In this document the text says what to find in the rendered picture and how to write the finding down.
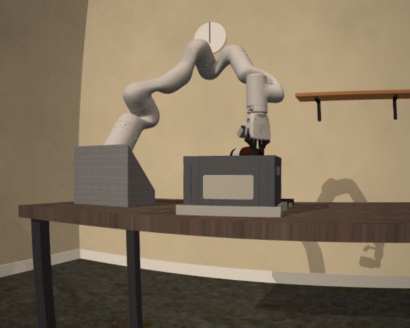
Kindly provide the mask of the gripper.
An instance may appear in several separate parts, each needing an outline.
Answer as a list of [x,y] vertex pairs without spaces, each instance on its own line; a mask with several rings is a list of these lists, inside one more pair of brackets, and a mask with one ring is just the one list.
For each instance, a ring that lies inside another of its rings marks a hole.
[[[245,124],[245,142],[247,142],[251,148],[251,155],[258,155],[258,151],[260,150],[263,151],[264,155],[264,148],[270,143],[270,139],[271,130],[269,117],[265,113],[248,114]],[[257,141],[259,149],[256,148]]]

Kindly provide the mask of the dark grey crate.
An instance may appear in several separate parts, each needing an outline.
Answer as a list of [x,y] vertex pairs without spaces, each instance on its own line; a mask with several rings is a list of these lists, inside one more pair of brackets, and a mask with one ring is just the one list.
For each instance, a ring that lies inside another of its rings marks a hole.
[[184,177],[183,205],[277,207],[281,190],[278,156],[195,156]]

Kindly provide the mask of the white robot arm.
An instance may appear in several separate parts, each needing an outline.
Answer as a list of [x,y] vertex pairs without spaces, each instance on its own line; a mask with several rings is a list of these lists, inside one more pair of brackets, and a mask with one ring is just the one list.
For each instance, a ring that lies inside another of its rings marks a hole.
[[241,46],[224,47],[215,61],[207,41],[196,39],[186,46],[181,60],[170,71],[155,79],[131,83],[124,89],[123,99],[131,113],[118,118],[103,145],[128,144],[133,151],[141,132],[159,122],[160,114],[152,93],[171,94],[179,90],[190,81],[195,65],[203,79],[213,80],[230,64],[239,81],[246,84],[248,114],[268,113],[268,103],[283,101],[284,90],[279,81],[255,68]]

